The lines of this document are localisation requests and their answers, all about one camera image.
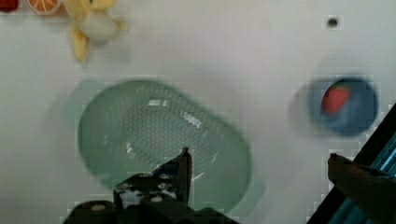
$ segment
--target screw hole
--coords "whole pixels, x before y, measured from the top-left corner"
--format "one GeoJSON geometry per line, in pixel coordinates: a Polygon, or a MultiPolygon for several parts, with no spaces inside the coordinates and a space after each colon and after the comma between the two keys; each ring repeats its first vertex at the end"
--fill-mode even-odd
{"type": "Polygon", "coordinates": [[[100,211],[105,210],[105,209],[106,209],[106,206],[105,206],[104,204],[101,204],[101,203],[94,204],[94,205],[91,207],[91,210],[92,210],[93,212],[100,212],[100,211]]]}
{"type": "Polygon", "coordinates": [[[327,27],[334,29],[338,26],[338,20],[337,18],[329,18],[327,21],[327,27]]]}

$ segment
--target red ball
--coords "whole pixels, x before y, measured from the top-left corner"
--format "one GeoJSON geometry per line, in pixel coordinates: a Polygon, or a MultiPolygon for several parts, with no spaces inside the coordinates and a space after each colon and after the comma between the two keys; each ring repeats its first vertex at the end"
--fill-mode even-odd
{"type": "Polygon", "coordinates": [[[336,114],[347,102],[350,89],[343,85],[333,85],[324,94],[322,110],[329,115],[336,114]]]}

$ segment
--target orange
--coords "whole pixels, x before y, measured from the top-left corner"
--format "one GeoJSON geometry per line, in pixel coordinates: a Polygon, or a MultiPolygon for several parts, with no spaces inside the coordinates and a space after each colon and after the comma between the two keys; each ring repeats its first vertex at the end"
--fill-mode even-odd
{"type": "Polygon", "coordinates": [[[28,0],[27,3],[37,15],[52,15],[59,10],[62,0],[28,0]]]}

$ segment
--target green colander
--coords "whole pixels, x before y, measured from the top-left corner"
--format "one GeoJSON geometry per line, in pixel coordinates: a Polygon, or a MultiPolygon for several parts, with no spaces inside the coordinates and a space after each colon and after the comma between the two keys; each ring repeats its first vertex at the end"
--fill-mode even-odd
{"type": "Polygon", "coordinates": [[[81,117],[78,145],[88,169],[110,189],[189,147],[194,209],[230,211],[251,176],[248,144],[235,128],[155,81],[124,82],[96,96],[81,117]]]}

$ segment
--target red object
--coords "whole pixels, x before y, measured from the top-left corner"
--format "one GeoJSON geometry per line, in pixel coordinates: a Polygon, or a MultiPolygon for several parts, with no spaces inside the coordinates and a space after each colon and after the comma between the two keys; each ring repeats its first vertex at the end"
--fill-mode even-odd
{"type": "Polygon", "coordinates": [[[0,0],[0,11],[12,12],[18,8],[18,0],[0,0]]]}
{"type": "Polygon", "coordinates": [[[345,86],[331,86],[324,94],[322,100],[322,110],[326,114],[333,115],[337,113],[347,102],[350,95],[350,89],[345,86]]]}

